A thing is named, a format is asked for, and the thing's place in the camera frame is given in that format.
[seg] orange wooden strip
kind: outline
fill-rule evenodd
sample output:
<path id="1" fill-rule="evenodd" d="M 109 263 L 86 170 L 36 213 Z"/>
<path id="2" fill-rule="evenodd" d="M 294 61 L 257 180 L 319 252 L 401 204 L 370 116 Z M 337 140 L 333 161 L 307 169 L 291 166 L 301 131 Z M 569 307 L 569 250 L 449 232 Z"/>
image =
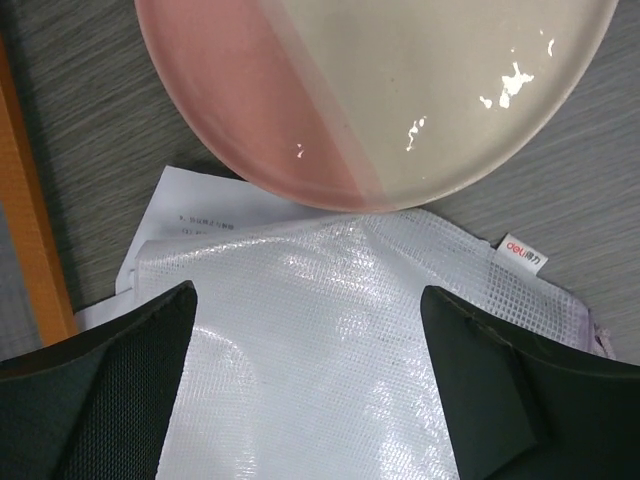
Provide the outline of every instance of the orange wooden strip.
<path id="1" fill-rule="evenodd" d="M 77 333 L 9 62 L 0 38 L 0 201 L 45 346 Z"/>

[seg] plastic document bag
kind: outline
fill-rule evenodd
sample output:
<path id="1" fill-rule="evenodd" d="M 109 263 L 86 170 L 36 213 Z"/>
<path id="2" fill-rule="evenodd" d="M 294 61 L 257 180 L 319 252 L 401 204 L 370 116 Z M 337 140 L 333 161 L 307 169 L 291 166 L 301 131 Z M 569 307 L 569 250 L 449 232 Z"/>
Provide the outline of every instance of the plastic document bag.
<path id="1" fill-rule="evenodd" d="M 586 307 L 422 210 L 148 242 L 135 291 L 199 304 L 158 478 L 455 479 L 427 285 L 581 350 Z"/>

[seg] paper sheet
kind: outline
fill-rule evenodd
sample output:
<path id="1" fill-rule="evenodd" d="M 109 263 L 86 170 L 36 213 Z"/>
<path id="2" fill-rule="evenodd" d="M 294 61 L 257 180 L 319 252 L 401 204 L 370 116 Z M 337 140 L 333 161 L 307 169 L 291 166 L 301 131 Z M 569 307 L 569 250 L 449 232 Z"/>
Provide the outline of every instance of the paper sheet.
<path id="1" fill-rule="evenodd" d="M 136 255 L 149 240 L 215 234 L 325 215 L 328 212 L 292 203 L 240 180 L 165 167 L 116 277 L 116 296 L 78 312 L 78 328 L 93 328 L 135 308 L 132 289 Z"/>

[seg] floor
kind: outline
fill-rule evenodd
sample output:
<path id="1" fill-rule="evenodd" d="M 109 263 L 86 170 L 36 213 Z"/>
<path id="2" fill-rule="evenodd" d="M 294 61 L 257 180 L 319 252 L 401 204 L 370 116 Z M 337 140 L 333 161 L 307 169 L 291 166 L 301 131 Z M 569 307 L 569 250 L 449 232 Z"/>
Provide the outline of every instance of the floor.
<path id="1" fill-rule="evenodd" d="M 146 53 L 132 0 L 8 0 L 13 62 L 74 308 L 113 280 L 162 168 L 229 173 L 188 129 Z M 640 364 L 640 2 L 621 0 L 575 92 L 504 167 L 428 208 L 550 257 L 541 276 L 580 297 Z"/>

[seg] round plate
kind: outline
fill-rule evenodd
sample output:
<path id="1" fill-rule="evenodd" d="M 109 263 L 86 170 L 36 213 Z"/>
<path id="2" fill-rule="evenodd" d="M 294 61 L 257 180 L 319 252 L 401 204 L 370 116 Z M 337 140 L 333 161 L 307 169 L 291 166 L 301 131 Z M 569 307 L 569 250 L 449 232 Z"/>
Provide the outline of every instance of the round plate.
<path id="1" fill-rule="evenodd" d="M 333 210 L 424 204 L 550 118 L 616 0 L 137 0 L 173 102 L 240 176 Z"/>

